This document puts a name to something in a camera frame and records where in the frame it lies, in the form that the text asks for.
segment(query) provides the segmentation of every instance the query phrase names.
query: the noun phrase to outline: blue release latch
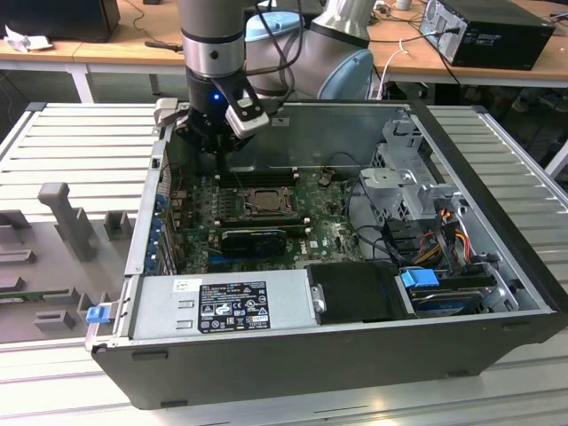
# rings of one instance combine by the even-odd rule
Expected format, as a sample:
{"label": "blue release latch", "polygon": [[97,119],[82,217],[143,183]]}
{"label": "blue release latch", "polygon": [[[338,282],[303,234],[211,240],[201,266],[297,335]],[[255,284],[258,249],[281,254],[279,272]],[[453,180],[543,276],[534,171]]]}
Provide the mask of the blue release latch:
{"label": "blue release latch", "polygon": [[92,306],[85,317],[87,324],[110,322],[110,306]]}
{"label": "blue release latch", "polygon": [[406,288],[437,287],[440,285],[433,269],[409,269],[400,274]]}

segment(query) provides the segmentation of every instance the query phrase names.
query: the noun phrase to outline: blue tab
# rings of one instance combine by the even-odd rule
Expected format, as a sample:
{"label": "blue tab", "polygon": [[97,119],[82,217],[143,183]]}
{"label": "blue tab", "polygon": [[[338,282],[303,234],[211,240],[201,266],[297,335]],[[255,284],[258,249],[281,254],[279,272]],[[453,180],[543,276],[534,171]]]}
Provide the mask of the blue tab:
{"label": "blue tab", "polygon": [[403,284],[409,287],[437,287],[440,285],[433,269],[409,269],[400,274]]}
{"label": "blue tab", "polygon": [[[289,31],[300,27],[300,15],[293,12],[265,12],[264,20],[274,36],[281,36]],[[253,16],[247,22],[247,34],[245,42],[257,42],[270,37],[258,15]]]}
{"label": "blue tab", "polygon": [[89,308],[85,321],[87,321],[87,324],[110,322],[110,306],[93,306]]}

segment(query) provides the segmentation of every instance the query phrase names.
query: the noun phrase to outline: red wire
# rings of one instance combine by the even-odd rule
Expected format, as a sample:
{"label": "red wire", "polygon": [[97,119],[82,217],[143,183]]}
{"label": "red wire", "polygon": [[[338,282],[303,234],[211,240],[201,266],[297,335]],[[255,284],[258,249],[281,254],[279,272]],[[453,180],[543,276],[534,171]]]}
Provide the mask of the red wire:
{"label": "red wire", "polygon": [[424,242],[426,241],[426,239],[428,237],[431,237],[432,235],[434,235],[434,233],[425,233],[424,234],[424,236],[420,240],[420,251],[418,252],[419,254],[422,254],[422,252],[424,251]]}

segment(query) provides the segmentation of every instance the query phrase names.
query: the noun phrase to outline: warning label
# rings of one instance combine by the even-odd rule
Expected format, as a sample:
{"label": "warning label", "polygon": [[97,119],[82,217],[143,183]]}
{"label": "warning label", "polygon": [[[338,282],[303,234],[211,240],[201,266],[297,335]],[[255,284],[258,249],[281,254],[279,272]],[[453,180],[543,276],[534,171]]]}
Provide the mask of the warning label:
{"label": "warning label", "polygon": [[266,282],[201,285],[197,326],[202,333],[270,328]]}

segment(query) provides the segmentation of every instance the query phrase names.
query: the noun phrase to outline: floor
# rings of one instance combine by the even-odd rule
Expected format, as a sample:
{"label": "floor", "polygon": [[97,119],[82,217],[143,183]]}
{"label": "floor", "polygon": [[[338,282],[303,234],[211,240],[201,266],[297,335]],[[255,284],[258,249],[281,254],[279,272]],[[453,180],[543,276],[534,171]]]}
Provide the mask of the floor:
{"label": "floor", "polygon": [[[150,90],[147,75],[93,75],[95,93],[99,102],[155,102],[158,97]],[[163,96],[187,99],[185,77],[182,75],[160,75]],[[420,88],[411,83],[399,85],[410,99],[418,98]],[[551,112],[549,108],[537,106],[527,114],[520,114],[510,108],[517,95],[514,88],[469,89],[470,102],[484,105],[503,127],[539,161],[547,152],[550,141],[555,140],[568,126],[566,114]],[[425,99],[432,102],[433,90]],[[0,140],[3,140],[12,123],[16,122],[31,101],[38,102],[79,102],[73,80],[65,73],[35,71],[3,71],[0,75]],[[568,173],[559,180],[568,180]]]}

